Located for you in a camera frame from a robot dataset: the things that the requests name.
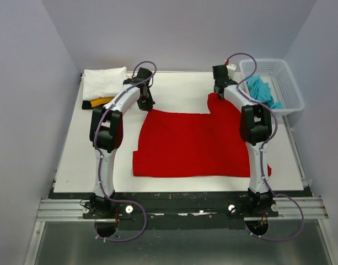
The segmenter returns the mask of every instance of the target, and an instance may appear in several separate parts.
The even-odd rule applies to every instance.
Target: metal floor
[[[295,233],[300,220],[270,221],[266,236],[284,238]],[[121,231],[122,238],[135,231]],[[266,242],[245,230],[148,230],[127,243],[96,240],[90,222],[45,224],[36,264],[331,264],[317,220],[307,220],[295,240]]]

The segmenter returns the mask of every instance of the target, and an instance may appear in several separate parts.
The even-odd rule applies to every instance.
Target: red cloth
[[[215,93],[208,96],[208,108],[210,114],[150,111],[133,152],[133,175],[250,177],[240,111]]]

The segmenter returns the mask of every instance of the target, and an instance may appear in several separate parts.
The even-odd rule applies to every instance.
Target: cable
[[[80,205],[80,206],[82,206],[82,207],[84,207],[84,208],[86,208],[86,209],[88,209],[88,210],[90,210],[90,209],[89,209],[89,207],[88,207],[88,206],[86,206],[86,204],[85,204],[85,203],[84,203],[84,204],[82,204],[82,201],[84,201],[84,199],[79,201],[79,205]]]
[[[154,78],[152,78],[152,84],[148,86],[148,88],[151,88],[153,84],[154,84]]]
[[[263,147],[265,146],[266,143],[268,143],[270,140],[272,140],[273,137],[274,137],[274,136],[276,135],[276,133],[277,133],[277,130],[278,130],[278,120],[277,120],[277,116],[276,116],[276,114],[273,112],[273,110],[271,110],[271,108],[269,108],[266,104],[263,104],[263,103],[261,103],[261,102],[259,102],[259,101],[257,101],[257,100],[252,99],[251,97],[249,97],[247,94],[245,94],[245,93],[240,89],[240,85],[241,85],[243,82],[247,81],[251,76],[253,76],[253,75],[255,74],[255,72],[256,72],[256,70],[257,70],[257,62],[256,62],[256,60],[255,60],[251,55],[246,54],[246,53],[244,53],[244,52],[239,52],[239,53],[237,53],[237,54],[233,54],[233,55],[231,55],[230,57],[228,57],[227,60],[226,60],[226,62],[225,62],[225,64],[228,64],[228,63],[229,63],[229,60],[230,60],[232,57],[236,56],[236,55],[246,55],[246,56],[250,57],[250,58],[253,60],[253,63],[255,64],[255,68],[254,68],[253,72],[252,72],[249,76],[247,76],[247,77],[245,77],[244,79],[242,79],[242,80],[237,84],[237,86],[236,86],[237,91],[238,91],[245,99],[247,99],[248,101],[253,102],[253,103],[256,103],[256,104],[261,105],[262,107],[266,108],[266,109],[272,114],[272,116],[273,116],[273,118],[274,118],[274,122],[275,122],[275,129],[274,129],[274,131],[272,132],[271,136],[270,136],[267,140],[265,140],[265,141],[262,143],[262,145],[261,145],[261,147],[260,147],[260,155],[261,155],[261,156],[260,156],[260,157],[261,157],[261,160],[260,160],[260,166],[261,166],[261,173],[262,173],[261,175],[262,175],[262,179],[264,180],[264,183],[265,183],[266,186],[268,187],[268,189],[269,189],[269,191],[271,192],[271,194],[272,194],[273,197],[284,197],[284,198],[289,199],[289,200],[292,201],[293,203],[295,203],[295,205],[297,206],[297,208],[298,208],[299,211],[300,211],[301,219],[302,219],[301,227],[300,227],[300,229],[296,232],[296,234],[294,234],[294,235],[291,236],[291,237],[283,238],[283,239],[275,239],[275,238],[269,238],[269,237],[258,236],[258,235],[256,235],[256,234],[252,233],[252,232],[249,230],[249,228],[247,227],[247,225],[246,225],[245,227],[246,227],[247,231],[250,233],[251,236],[254,236],[254,237],[258,238],[258,239],[263,239],[263,240],[266,240],[266,241],[273,241],[273,242],[284,242],[284,241],[289,241],[289,240],[292,240],[292,239],[298,237],[298,236],[301,234],[301,232],[302,232],[302,230],[303,230],[303,228],[304,228],[304,226],[305,226],[305,218],[304,218],[304,214],[303,214],[303,212],[302,212],[302,209],[301,209],[300,205],[299,205],[294,199],[292,199],[291,197],[289,197],[288,195],[285,195],[285,194],[275,194],[275,192],[274,192],[274,191],[272,190],[272,188],[270,187],[270,185],[269,185],[267,179],[265,178],[265,172],[264,172],[264,168],[263,168],[263,155],[262,155],[262,154],[263,154]]]
[[[143,234],[143,232],[144,232],[144,230],[146,229],[146,226],[147,226],[147,214],[146,214],[146,211],[145,211],[145,209],[143,208],[143,206],[142,206],[141,204],[139,204],[138,202],[131,201],[131,200],[115,200],[115,199],[111,199],[111,198],[108,196],[108,194],[106,193],[106,190],[105,190],[105,188],[104,188],[104,186],[103,186],[103,182],[102,182],[102,180],[101,180],[101,164],[102,164],[102,162],[103,162],[103,159],[102,159],[102,157],[103,157],[103,152],[102,152],[101,149],[98,148],[98,146],[97,146],[97,140],[98,140],[98,136],[99,136],[99,131],[100,131],[101,125],[102,125],[102,123],[104,122],[104,119],[105,119],[105,117],[107,116],[107,114],[109,113],[109,111],[111,110],[111,108],[114,106],[114,104],[116,104],[117,101],[118,101],[120,98],[122,98],[128,91],[130,91],[131,89],[133,89],[133,88],[135,88],[135,87],[137,87],[137,86],[139,86],[139,85],[141,85],[141,84],[144,84],[144,83],[148,82],[148,81],[149,81],[151,78],[153,78],[154,75],[157,73],[157,66],[155,65],[154,62],[143,61],[143,62],[139,63],[139,64],[135,67],[135,69],[133,70],[133,75],[135,74],[135,71],[137,70],[138,66],[142,65],[143,63],[150,63],[150,64],[152,64],[152,65],[154,66],[154,72],[153,72],[153,74],[152,74],[150,77],[148,77],[147,79],[144,79],[144,80],[142,80],[142,81],[140,81],[140,82],[138,82],[138,83],[136,83],[136,84],[134,84],[134,85],[128,87],[126,90],[122,91],[121,94],[120,94],[120,95],[114,100],[114,102],[111,104],[111,106],[109,106],[109,107],[107,108],[107,110],[104,112],[103,116],[101,116],[100,122],[99,122],[98,127],[96,128],[96,131],[95,131],[95,135],[94,135],[94,148],[95,148],[97,151],[99,151],[99,153],[100,153],[100,160],[99,160],[99,167],[98,167],[98,182],[99,182],[99,185],[100,185],[100,189],[101,189],[101,191],[102,191],[103,194],[104,194],[104,197],[105,197],[107,200],[109,200],[109,201],[111,201],[111,202],[114,202],[114,203],[130,203],[130,204],[134,204],[134,205],[138,206],[138,207],[142,210],[142,212],[143,212],[143,215],[144,215],[144,224],[143,224],[143,228],[140,230],[140,232],[139,232],[138,234],[136,234],[136,235],[134,235],[134,236],[132,236],[132,237],[129,237],[129,238],[125,238],[125,239],[111,239],[111,238],[107,238],[107,237],[101,237],[101,236],[98,235],[98,232],[97,232],[97,226],[95,226],[95,227],[94,227],[94,231],[95,231],[95,233],[96,233],[96,238],[103,239],[104,242],[105,242],[105,241],[110,241],[110,242],[127,242],[127,241],[131,241],[131,240],[136,239],[137,237],[139,237],[141,234]]]

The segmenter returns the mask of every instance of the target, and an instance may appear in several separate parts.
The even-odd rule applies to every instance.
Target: screw
[[[83,212],[83,214],[87,214],[87,213],[89,213],[89,209],[88,209],[88,208],[85,208],[85,207],[83,207],[83,209],[82,209],[82,212]]]
[[[277,212],[278,211],[278,205],[276,204],[272,204],[272,206],[270,207],[272,209],[272,211]]]

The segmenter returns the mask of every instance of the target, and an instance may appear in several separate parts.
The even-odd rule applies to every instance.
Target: yellow cloth
[[[98,98],[95,100],[90,101],[92,108],[97,107],[99,105],[103,105],[106,103],[109,103],[110,101],[113,100],[114,97],[108,97],[108,98]]]

